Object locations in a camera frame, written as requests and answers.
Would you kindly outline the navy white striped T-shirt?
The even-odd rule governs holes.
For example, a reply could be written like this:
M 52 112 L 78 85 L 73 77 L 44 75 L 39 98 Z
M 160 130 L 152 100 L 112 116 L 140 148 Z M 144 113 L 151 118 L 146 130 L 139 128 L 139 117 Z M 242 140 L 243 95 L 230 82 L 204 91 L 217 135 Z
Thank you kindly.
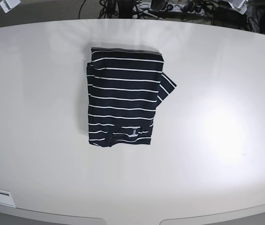
M 151 143 L 156 109 L 176 88 L 163 65 L 156 51 L 91 49 L 86 69 L 90 144 Z

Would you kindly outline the white power strip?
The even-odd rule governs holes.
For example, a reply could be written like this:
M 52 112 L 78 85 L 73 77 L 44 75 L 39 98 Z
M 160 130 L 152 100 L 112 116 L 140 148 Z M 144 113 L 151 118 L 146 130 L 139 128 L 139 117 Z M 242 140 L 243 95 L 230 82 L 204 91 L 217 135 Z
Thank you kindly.
M 193 11 L 183 11 L 184 4 L 174 4 L 174 3 L 168 3 L 166 6 L 160 10 L 160 11 L 154 11 L 151 8 L 150 2 L 140 2 L 137 4 L 136 8 L 140 10 L 143 13 L 150 13 L 153 15 L 198 15 L 198 16 L 204 16 L 205 12 L 204 10 L 201 10 L 200 12 L 197 12 L 195 10 Z

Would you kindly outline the black equipment box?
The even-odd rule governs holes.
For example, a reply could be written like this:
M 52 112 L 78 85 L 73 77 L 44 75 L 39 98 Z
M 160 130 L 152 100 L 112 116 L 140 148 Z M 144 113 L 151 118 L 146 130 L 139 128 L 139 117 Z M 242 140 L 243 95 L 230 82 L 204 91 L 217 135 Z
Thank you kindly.
M 217 7 L 213 13 L 213 18 L 219 22 L 234 26 L 245 26 L 247 24 L 247 15 L 242 15 L 224 7 Z

